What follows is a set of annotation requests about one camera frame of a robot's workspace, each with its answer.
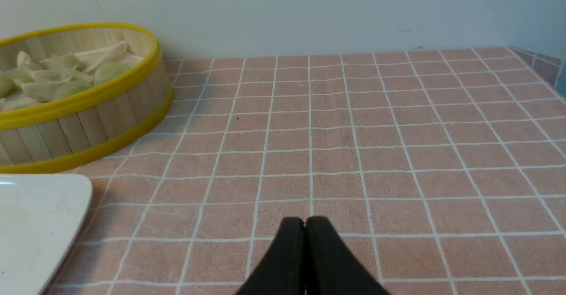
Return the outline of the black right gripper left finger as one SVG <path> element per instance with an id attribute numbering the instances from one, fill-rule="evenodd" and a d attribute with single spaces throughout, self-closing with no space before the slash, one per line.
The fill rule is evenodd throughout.
<path id="1" fill-rule="evenodd" d="M 267 252 L 237 295 L 303 295 L 304 228 L 300 218 L 285 217 Z"/>

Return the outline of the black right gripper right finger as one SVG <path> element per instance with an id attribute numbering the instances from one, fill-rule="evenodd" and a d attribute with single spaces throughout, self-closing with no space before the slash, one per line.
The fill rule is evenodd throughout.
<path id="1" fill-rule="evenodd" d="M 310 217 L 305 233 L 309 250 L 306 294 L 389 294 L 356 259 L 327 217 Z"/>

